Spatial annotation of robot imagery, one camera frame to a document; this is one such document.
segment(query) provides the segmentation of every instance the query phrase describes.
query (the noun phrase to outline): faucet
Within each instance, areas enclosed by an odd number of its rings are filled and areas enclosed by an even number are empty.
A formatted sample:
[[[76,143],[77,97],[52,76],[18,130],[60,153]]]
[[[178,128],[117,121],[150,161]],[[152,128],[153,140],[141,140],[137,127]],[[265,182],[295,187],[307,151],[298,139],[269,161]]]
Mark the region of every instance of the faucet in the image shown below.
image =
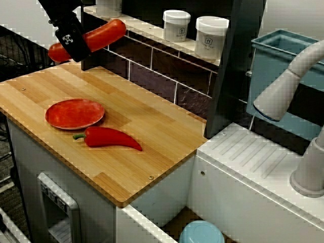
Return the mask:
[[[324,58],[324,40],[316,42],[298,54],[288,68],[253,102],[265,118],[278,122],[288,110],[300,79]],[[324,195],[324,127],[312,139],[297,169],[290,176],[291,186],[307,197]]]

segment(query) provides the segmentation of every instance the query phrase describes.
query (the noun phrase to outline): blue bin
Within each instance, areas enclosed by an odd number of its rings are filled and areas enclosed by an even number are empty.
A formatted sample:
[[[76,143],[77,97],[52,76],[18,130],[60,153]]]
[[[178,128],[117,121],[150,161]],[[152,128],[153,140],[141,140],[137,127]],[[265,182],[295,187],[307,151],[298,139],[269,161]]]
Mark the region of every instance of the blue bin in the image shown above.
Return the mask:
[[[222,232],[212,223],[196,220],[181,232],[179,243],[225,243]]]
[[[247,105],[247,113],[309,141],[319,134],[321,129],[319,125],[288,112],[281,121],[270,121],[254,109],[253,102],[288,68],[290,62],[302,50],[316,42],[318,40],[282,29],[252,40],[252,47],[256,49],[256,52]],[[301,84],[324,92],[324,60],[315,64],[302,77]]]

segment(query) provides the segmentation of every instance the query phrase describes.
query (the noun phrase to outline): white container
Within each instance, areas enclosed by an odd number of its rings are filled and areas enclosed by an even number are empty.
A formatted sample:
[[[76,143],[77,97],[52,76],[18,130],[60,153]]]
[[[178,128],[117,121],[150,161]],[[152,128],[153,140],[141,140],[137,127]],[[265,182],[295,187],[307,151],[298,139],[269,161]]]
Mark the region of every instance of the white container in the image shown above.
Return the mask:
[[[170,42],[184,42],[190,17],[190,14],[181,10],[164,11],[164,39]]]
[[[194,52],[204,59],[221,58],[229,20],[214,16],[197,18],[197,37]]]
[[[122,15],[123,0],[96,0],[97,15],[118,18]]]

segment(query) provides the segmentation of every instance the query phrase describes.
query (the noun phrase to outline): red chili pepper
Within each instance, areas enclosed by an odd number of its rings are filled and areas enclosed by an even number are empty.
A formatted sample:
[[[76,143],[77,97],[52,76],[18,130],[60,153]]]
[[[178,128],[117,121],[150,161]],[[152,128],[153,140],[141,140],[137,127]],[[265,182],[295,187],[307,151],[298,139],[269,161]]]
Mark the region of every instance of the red chili pepper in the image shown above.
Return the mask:
[[[85,138],[85,143],[89,147],[121,145],[142,151],[141,145],[139,145],[139,143],[136,142],[131,136],[111,128],[88,127],[84,134],[77,134],[73,136],[73,139],[75,140],[78,138]]]
[[[83,34],[83,38],[91,52],[94,52],[122,38],[125,33],[125,24],[119,19],[113,19],[99,28]],[[61,43],[51,45],[48,55],[56,62],[63,62],[71,59]]]

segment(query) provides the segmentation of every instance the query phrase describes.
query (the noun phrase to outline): black wire rack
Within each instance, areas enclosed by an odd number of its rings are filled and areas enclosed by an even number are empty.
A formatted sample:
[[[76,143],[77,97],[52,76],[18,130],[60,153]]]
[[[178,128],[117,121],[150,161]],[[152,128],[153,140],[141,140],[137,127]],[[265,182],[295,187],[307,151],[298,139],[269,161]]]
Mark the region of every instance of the black wire rack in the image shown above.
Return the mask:
[[[0,26],[0,82],[55,66],[48,50]]]

